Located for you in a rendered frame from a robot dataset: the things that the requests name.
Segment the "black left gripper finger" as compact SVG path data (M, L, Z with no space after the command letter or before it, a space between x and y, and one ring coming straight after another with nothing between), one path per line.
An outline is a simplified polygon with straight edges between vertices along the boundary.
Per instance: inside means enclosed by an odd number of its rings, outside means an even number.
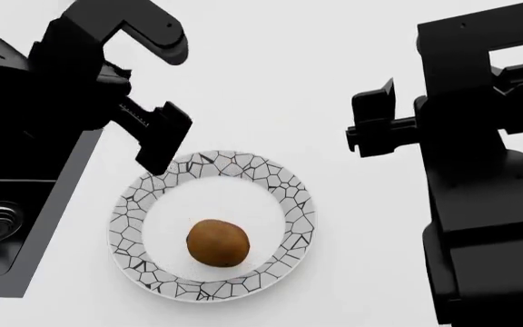
M167 64L183 64L189 54L180 22L152 0L75 0L62 18L98 45L122 30Z
M164 174L191 127L190 116L174 103L155 108L149 113L135 160L154 176Z

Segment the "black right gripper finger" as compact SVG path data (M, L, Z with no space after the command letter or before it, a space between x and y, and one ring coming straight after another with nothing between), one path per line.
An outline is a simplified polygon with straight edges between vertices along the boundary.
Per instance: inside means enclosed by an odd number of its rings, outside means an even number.
M425 67L457 54L487 54L523 45L523 3L418 25Z
M360 157L391 154L400 146L420 142L417 119L398 119L395 84L390 79L380 89L360 92L351 98L354 125L345 134L351 152Z

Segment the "brown kiwi fruit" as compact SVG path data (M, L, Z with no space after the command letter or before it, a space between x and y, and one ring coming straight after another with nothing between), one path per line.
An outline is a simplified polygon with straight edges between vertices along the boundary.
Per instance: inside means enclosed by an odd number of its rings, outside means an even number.
M207 266L229 268L242 263L250 251L247 233L222 220L202 220L186 236L191 257Z

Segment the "white plate with crackle rim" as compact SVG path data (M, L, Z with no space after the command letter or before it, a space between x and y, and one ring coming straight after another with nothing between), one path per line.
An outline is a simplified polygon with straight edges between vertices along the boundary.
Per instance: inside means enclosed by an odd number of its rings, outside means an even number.
M247 258L231 268L195 261L185 239L201 220L247 234ZM166 173L146 173L120 196L107 224L113 260L145 291L179 302L227 302L277 283L314 240L311 195L291 171L258 154L208 151L177 157Z

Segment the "dark kitchen sink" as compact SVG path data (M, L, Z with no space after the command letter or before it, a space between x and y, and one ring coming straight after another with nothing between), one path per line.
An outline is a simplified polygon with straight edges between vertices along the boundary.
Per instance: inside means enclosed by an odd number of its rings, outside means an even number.
M0 242L0 298L24 296L101 134L0 134L0 201L24 212L21 228Z

